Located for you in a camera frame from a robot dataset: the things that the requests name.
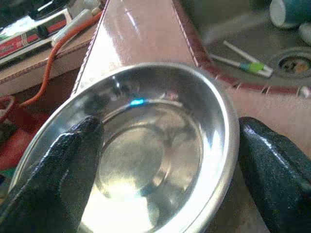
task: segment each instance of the sink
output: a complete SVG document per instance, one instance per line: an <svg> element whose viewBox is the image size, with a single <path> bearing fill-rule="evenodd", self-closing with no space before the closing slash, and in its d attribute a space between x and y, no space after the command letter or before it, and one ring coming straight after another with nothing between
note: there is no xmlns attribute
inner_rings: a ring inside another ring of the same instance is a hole
<svg viewBox="0 0 311 233"><path fill-rule="evenodd" d="M311 67L311 47L308 48L308 45L300 39L298 28L282 30L272 24L269 15L271 0L183 0L182 2L208 53L247 62L223 44L226 40L275 70L270 78L265 78L214 61L219 70L225 74L239 79L241 83L287 87L311 86L311 69L305 71L304 75L296 75L288 70L284 71L281 66L283 58L296 59L303 53L303 57L305 54L307 57L306 63Z"/></svg>

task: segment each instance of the blue mug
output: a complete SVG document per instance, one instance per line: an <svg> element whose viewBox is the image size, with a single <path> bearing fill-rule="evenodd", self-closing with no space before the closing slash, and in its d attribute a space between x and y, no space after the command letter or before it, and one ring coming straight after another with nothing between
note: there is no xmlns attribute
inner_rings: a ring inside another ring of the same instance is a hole
<svg viewBox="0 0 311 233"><path fill-rule="evenodd" d="M290 28L311 21L310 0L272 0L270 17L277 27Z"/></svg>

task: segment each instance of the orange cable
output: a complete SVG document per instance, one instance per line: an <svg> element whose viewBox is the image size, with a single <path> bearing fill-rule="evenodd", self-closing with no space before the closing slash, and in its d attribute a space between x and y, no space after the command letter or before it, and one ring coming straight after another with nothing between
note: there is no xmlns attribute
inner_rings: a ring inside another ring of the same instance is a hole
<svg viewBox="0 0 311 233"><path fill-rule="evenodd" d="M57 52L71 37L73 37L74 35L76 35L80 31L82 31L83 29L85 29L85 28L93 25L94 23L96 23L101 18L101 15L102 15L102 11L99 12L93 18L91 18L88 21L86 21L85 23L83 23L82 25L74 28L72 31L67 33L63 38L61 38L60 41L57 42L57 44L54 46L54 48L52 49L52 51L49 55L48 62L47 62L47 65L46 65L45 71L44 71L43 82L42 82L42 85L40 87L40 90L38 91L38 93L34 97L32 97L29 100L26 100L25 102L21 103L20 107L26 107L26 106L33 104L34 102L38 101L38 99L43 95L43 93L45 92L45 90L47 88L52 63L53 63L53 61L57 55Z"/></svg>

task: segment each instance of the stainless steel bowl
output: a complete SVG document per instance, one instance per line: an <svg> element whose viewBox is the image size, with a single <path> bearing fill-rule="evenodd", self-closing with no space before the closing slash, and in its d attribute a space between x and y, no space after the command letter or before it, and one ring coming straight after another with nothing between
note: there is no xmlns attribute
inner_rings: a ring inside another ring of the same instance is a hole
<svg viewBox="0 0 311 233"><path fill-rule="evenodd" d="M208 73L146 63L104 77L49 118L11 186L87 115L102 119L105 138L80 232L198 232L208 225L239 147L236 113Z"/></svg>

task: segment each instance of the sink drain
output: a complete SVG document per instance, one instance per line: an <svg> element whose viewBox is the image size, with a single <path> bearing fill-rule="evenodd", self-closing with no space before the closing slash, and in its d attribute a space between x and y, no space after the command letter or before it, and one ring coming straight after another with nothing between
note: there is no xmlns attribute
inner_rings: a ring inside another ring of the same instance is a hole
<svg viewBox="0 0 311 233"><path fill-rule="evenodd" d="M310 69L311 60L306 57L286 57L282 59L278 66L287 73L299 74Z"/></svg>
<svg viewBox="0 0 311 233"><path fill-rule="evenodd" d="M283 50L271 58L269 66L282 78L310 78L311 48L295 47Z"/></svg>

